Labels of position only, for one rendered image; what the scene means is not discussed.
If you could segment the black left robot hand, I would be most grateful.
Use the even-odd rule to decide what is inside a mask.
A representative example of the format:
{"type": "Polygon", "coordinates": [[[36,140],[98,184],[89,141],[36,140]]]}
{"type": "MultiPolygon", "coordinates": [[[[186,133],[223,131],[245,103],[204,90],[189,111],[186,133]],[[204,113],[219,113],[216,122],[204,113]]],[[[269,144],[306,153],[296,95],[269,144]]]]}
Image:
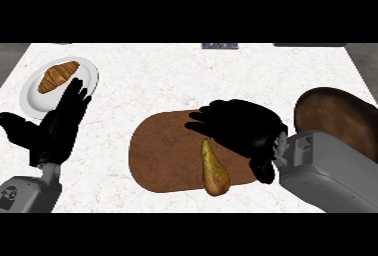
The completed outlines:
{"type": "Polygon", "coordinates": [[[74,78],[56,109],[48,112],[39,125],[14,113],[0,113],[0,127],[9,141],[30,150],[33,167],[48,163],[62,164],[68,160],[90,101],[83,80],[74,78]]]}

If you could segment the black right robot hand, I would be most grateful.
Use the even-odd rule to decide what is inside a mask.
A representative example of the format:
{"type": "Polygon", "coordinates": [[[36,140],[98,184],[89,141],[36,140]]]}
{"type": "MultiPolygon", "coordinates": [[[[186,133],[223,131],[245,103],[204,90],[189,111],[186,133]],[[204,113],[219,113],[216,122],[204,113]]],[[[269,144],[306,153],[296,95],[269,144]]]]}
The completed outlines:
{"type": "Polygon", "coordinates": [[[198,112],[191,112],[189,117],[194,122],[185,127],[245,157],[257,180],[271,184],[275,180],[276,140],[288,134],[288,126],[278,114],[253,102],[232,99],[214,100],[198,112]]]}

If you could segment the yellow-brown pear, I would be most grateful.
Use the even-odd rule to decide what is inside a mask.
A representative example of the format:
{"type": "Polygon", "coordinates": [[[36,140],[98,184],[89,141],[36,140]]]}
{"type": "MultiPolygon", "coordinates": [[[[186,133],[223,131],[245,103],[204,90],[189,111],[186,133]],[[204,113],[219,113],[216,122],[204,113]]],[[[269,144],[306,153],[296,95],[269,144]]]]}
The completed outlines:
{"type": "Polygon", "coordinates": [[[210,140],[201,143],[203,182],[212,196],[220,196],[229,191],[231,177],[212,149],[210,140]]]}

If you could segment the brown wooden cutting board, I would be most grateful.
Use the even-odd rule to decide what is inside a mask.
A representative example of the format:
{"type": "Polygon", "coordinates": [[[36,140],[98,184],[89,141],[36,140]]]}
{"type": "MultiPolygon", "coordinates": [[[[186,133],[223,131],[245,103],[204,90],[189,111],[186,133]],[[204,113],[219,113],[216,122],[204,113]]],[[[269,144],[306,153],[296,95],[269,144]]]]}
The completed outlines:
{"type": "Polygon", "coordinates": [[[185,127],[191,110],[150,116],[135,130],[129,166],[139,185],[157,193],[204,188],[204,135],[185,127]]]}

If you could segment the dark brown pan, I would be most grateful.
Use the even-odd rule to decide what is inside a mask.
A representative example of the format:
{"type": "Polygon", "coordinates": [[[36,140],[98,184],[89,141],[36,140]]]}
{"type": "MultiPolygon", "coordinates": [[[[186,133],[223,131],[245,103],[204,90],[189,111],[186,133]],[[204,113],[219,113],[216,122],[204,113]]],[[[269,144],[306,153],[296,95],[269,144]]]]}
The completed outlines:
{"type": "Polygon", "coordinates": [[[378,108],[349,92],[310,89],[296,103],[294,127],[324,131],[378,163],[378,108]]]}

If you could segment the white round plate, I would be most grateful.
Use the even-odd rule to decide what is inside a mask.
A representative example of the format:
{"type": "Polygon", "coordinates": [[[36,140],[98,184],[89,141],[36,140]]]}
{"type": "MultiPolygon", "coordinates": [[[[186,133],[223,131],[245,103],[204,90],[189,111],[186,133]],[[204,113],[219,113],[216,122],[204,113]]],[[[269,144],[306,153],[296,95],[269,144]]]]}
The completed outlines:
{"type": "Polygon", "coordinates": [[[62,94],[74,78],[79,78],[83,81],[83,87],[87,89],[87,94],[92,95],[98,87],[99,71],[90,60],[76,56],[54,60],[33,73],[23,87],[20,96],[21,109],[31,118],[42,120],[48,112],[56,108],[62,94]],[[77,72],[55,90],[42,94],[39,92],[39,84],[46,70],[54,65],[70,61],[77,61],[80,63],[77,72]]]}

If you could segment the golden brown croissant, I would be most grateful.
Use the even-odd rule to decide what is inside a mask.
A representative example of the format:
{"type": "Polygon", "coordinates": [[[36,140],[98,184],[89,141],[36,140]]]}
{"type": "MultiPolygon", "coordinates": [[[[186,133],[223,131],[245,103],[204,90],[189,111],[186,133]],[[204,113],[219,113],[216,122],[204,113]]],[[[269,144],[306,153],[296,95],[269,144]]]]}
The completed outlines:
{"type": "Polygon", "coordinates": [[[39,92],[46,94],[55,90],[68,81],[77,72],[79,67],[80,63],[77,61],[54,65],[45,72],[43,79],[39,84],[39,92]]]}

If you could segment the blue patterned box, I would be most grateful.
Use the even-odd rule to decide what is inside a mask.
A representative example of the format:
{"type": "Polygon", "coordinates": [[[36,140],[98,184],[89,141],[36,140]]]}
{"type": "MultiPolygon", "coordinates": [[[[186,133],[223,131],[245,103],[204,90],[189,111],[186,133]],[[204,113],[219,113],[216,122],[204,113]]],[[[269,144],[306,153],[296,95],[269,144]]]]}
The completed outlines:
{"type": "Polygon", "coordinates": [[[225,49],[225,50],[240,49],[238,43],[203,43],[201,47],[203,49],[225,49]]]}

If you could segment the dark grey flat appliance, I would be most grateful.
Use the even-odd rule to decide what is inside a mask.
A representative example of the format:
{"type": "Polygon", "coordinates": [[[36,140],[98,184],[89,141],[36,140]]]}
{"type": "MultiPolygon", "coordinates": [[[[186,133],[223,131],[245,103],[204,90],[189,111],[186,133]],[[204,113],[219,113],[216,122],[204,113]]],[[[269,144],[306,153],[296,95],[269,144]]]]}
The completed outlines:
{"type": "Polygon", "coordinates": [[[274,43],[275,47],[344,47],[347,43],[274,43]]]}

